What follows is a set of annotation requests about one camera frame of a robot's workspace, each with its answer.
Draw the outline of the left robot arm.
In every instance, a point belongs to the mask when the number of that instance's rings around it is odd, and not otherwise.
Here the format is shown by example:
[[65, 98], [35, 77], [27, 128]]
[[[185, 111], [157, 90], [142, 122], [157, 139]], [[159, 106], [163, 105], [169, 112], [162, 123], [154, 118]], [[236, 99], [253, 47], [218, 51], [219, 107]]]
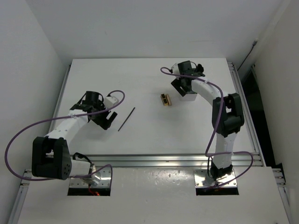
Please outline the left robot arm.
[[91, 161], [76, 161], [70, 156], [69, 144], [87, 123], [93, 121], [107, 130], [117, 113], [110, 108], [119, 103], [115, 96], [103, 97], [87, 91], [74, 104], [65, 119], [44, 137], [36, 137], [32, 149], [32, 175], [49, 179], [66, 180], [71, 176], [90, 174]]

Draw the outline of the black thin pencil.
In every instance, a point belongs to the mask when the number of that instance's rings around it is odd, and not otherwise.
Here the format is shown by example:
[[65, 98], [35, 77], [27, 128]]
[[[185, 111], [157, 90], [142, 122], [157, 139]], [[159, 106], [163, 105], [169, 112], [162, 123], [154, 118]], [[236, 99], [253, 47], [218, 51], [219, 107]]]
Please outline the black thin pencil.
[[135, 110], [135, 107], [133, 107], [133, 109], [131, 110], [131, 112], [129, 113], [129, 115], [125, 118], [125, 120], [123, 121], [123, 123], [119, 127], [118, 132], [123, 128], [123, 126], [125, 125], [125, 123], [127, 122], [127, 120], [130, 118], [130, 116], [132, 115], [132, 113], [134, 112], [134, 110]]

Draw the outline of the rose gold lipstick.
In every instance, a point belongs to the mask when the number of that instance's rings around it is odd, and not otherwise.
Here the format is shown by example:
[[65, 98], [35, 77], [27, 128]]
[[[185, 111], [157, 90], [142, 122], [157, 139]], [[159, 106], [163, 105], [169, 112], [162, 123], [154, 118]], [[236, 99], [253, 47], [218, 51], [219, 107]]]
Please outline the rose gold lipstick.
[[168, 102], [168, 106], [171, 106], [172, 105], [172, 102], [171, 102], [171, 98], [169, 96], [169, 94], [166, 94], [166, 99], [167, 99], [167, 102]]

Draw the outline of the white three-compartment organizer box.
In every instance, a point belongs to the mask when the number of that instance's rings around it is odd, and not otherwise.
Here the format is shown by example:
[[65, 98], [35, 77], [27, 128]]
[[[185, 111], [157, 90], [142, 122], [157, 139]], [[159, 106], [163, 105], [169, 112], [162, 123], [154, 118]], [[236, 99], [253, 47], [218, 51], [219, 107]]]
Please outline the white three-compartment organizer box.
[[197, 93], [189, 93], [189, 94], [180, 96], [180, 100], [181, 101], [195, 101], [196, 97], [197, 97]]

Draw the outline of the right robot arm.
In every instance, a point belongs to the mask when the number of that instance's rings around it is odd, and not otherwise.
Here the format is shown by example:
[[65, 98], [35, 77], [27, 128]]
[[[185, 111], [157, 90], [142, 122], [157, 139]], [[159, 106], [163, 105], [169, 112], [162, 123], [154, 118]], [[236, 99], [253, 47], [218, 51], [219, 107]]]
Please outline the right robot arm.
[[191, 61], [176, 63], [170, 69], [176, 76], [171, 85], [182, 97], [198, 94], [212, 106], [212, 135], [216, 137], [216, 146], [209, 177], [217, 180], [232, 172], [234, 141], [244, 125], [244, 115], [240, 95], [222, 91], [208, 81], [203, 72], [201, 64], [193, 68]]

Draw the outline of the black gold lipstick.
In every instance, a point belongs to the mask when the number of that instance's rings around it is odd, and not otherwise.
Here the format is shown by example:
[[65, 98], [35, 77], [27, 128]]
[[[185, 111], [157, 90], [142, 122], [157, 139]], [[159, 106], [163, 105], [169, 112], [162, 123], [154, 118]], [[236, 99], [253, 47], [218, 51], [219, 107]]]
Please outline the black gold lipstick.
[[168, 106], [169, 102], [165, 94], [161, 94], [161, 100], [164, 106]]

